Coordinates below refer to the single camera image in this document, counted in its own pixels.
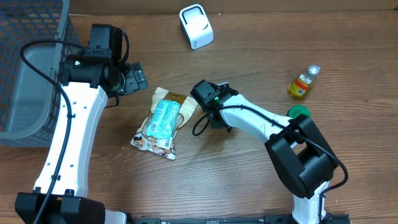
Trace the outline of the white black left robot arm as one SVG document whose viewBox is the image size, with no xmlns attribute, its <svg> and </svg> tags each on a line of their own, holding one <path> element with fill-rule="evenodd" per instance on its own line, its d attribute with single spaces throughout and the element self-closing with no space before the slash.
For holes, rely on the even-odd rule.
<svg viewBox="0 0 398 224">
<path fill-rule="evenodd" d="M 88 198 L 95 132 L 110 98 L 147 88 L 141 64 L 128 63 L 129 40 L 120 28 L 91 26 L 87 47 L 62 63 L 53 86 L 61 94 L 45 165 L 30 193 L 20 192 L 16 213 L 25 223 L 131 223 L 131 215 Z"/>
</svg>

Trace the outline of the brown snack pouch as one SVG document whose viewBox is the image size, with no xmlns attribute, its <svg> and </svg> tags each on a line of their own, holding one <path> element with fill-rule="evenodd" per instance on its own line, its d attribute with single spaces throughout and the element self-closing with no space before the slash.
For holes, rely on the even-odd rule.
<svg viewBox="0 0 398 224">
<path fill-rule="evenodd" d="M 172 137 L 168 139 L 157 139 L 146 135 L 149 122 L 152 119 L 158 102 L 161 100 L 176 101 L 180 104 L 180 110 L 177 115 Z M 178 131 L 183 128 L 192 117 L 197 106 L 198 103 L 190 96 L 174 93 L 158 87 L 152 96 L 150 112 L 131 139 L 131 145 L 142 151 L 150 151 L 170 160 L 175 160 L 174 139 Z"/>
</svg>

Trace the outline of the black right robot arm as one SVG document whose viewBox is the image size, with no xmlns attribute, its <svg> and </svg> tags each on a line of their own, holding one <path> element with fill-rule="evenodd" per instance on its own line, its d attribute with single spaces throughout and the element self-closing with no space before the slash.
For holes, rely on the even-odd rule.
<svg viewBox="0 0 398 224">
<path fill-rule="evenodd" d="M 328 223 L 325 193 L 338 160 L 313 120 L 271 113 L 247 100 L 228 83 L 198 82 L 190 92 L 213 129 L 233 128 L 264 143 L 285 187 L 294 196 L 289 223 Z"/>
</svg>

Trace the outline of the green lid Knorr jar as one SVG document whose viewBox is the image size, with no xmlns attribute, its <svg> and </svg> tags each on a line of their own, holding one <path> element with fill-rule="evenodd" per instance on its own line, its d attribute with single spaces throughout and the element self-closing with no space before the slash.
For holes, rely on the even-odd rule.
<svg viewBox="0 0 398 224">
<path fill-rule="evenodd" d="M 304 114 L 305 116 L 308 116 L 309 118 L 311 117 L 310 110 L 303 105 L 294 105 L 287 112 L 287 116 L 290 118 L 293 118 L 293 119 L 298 117 L 301 114 Z"/>
</svg>

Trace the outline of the teal wipes pack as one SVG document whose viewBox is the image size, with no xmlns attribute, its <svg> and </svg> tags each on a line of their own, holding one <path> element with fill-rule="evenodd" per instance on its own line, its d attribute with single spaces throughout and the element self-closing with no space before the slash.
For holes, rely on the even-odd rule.
<svg viewBox="0 0 398 224">
<path fill-rule="evenodd" d="M 180 104 L 176 101 L 159 101 L 149 122 L 146 135 L 157 139 L 171 138 L 179 110 Z"/>
</svg>

